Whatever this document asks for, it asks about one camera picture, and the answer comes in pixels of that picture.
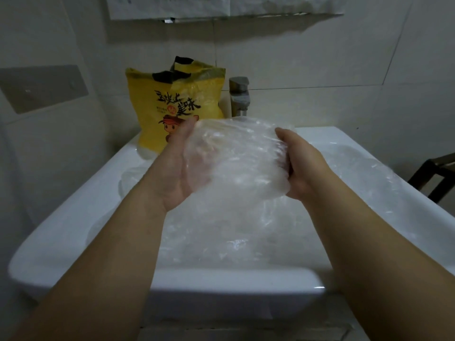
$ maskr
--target white sink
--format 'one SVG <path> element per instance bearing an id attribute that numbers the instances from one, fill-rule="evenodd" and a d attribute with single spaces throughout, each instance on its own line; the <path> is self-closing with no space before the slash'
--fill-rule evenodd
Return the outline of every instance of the white sink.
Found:
<path id="1" fill-rule="evenodd" d="M 335 127 L 297 128 L 318 148 L 350 146 L 366 158 L 364 148 Z M 137 137 L 71 195 L 24 241 L 9 264 L 12 280 L 39 300 L 60 279 L 86 247 L 89 229 L 120 202 L 118 182 L 144 159 Z M 407 208 L 400 230 L 455 273 L 455 218 L 402 182 Z M 328 262 L 317 269 L 270 266 L 263 269 L 157 269 L 151 285 L 148 316 L 221 319 L 286 318 L 313 304 L 327 290 L 336 290 Z"/>

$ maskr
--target cartoon character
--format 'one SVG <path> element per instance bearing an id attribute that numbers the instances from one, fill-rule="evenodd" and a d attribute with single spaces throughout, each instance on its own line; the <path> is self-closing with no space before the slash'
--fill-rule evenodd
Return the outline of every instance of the cartoon character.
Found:
<path id="1" fill-rule="evenodd" d="M 167 131 L 169 134 L 166 136 L 166 142 L 169 142 L 169 138 L 171 137 L 172 133 L 176 131 L 180 124 L 184 121 L 184 119 L 178 118 L 177 116 L 171 115 L 164 115 L 163 119 L 158 123 L 164 124 L 164 130 Z"/>

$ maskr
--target yellow bag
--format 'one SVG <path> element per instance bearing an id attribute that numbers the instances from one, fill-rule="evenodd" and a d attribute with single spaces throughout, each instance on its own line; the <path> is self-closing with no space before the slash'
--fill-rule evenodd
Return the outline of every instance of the yellow bag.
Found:
<path id="1" fill-rule="evenodd" d="M 142 128 L 139 144 L 160 153 L 186 118 L 224 118 L 218 102 L 225 71 L 178 56 L 171 70 L 161 73 L 127 68 L 130 100 Z"/>

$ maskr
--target faucet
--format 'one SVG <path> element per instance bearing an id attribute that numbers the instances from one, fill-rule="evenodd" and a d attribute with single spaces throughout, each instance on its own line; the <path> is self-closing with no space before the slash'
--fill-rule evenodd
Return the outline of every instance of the faucet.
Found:
<path id="1" fill-rule="evenodd" d="M 235 76 L 229 79 L 232 117 L 247 115 L 248 106 L 250 105 L 249 83 L 246 76 Z"/>

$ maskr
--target finger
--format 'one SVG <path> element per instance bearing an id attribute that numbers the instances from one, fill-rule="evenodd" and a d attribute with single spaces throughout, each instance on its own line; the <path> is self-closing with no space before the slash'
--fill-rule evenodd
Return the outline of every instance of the finger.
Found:
<path id="1" fill-rule="evenodd" d="M 276 128 L 275 132 L 277 134 L 277 137 L 281 141 L 287 143 L 288 146 L 307 144 L 307 142 L 302 137 L 300 137 L 297 133 L 293 132 L 292 130 Z"/>
<path id="2" fill-rule="evenodd" d="M 169 143 L 184 144 L 185 140 L 191 135 L 198 118 L 199 117 L 196 118 L 196 116 L 193 116 L 183 122 L 177 131 L 169 138 Z"/>

